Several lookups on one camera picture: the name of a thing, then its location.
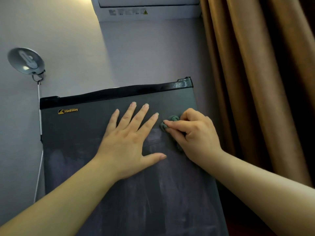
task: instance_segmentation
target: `fingernail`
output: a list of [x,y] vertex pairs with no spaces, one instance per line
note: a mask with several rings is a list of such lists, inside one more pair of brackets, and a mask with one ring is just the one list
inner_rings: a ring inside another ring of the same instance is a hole
[[165,158],[166,158],[166,155],[164,154],[160,156],[160,160],[164,160]]

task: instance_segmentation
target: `green cloth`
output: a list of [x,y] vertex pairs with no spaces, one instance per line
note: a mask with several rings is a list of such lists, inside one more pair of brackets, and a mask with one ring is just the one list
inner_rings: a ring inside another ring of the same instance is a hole
[[[179,118],[178,116],[176,116],[176,115],[172,115],[172,116],[169,116],[169,117],[167,118],[167,120],[173,121],[173,122],[179,121],[179,119],[180,119],[180,118]],[[162,122],[162,123],[160,124],[160,128],[162,129],[162,131],[166,132],[166,129],[168,128],[168,126],[167,126],[164,122]],[[182,148],[178,143],[176,143],[176,146],[177,146],[177,148],[178,148],[179,151],[183,152],[183,148]]]

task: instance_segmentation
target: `air conditioner label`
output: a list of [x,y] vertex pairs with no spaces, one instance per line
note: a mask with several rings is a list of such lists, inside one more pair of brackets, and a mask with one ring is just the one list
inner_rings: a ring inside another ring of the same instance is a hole
[[109,9],[108,12],[111,16],[147,15],[148,14],[146,8],[143,8],[143,7]]

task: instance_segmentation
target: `brown curtain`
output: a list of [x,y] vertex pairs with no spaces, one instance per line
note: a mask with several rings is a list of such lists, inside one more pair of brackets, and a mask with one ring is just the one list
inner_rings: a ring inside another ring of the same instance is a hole
[[315,180],[315,0],[201,0],[224,149]]

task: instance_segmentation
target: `black refrigerator top trim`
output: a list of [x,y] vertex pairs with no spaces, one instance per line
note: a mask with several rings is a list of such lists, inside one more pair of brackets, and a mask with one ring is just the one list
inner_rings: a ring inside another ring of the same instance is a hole
[[164,84],[150,84],[150,85],[133,85],[112,89],[104,89],[92,93],[69,97],[46,97],[40,99],[40,109],[63,107],[79,103],[89,103],[99,100],[130,97],[141,94],[156,93],[162,91],[169,91],[174,89],[192,88],[193,84],[190,77],[178,79],[176,82]]

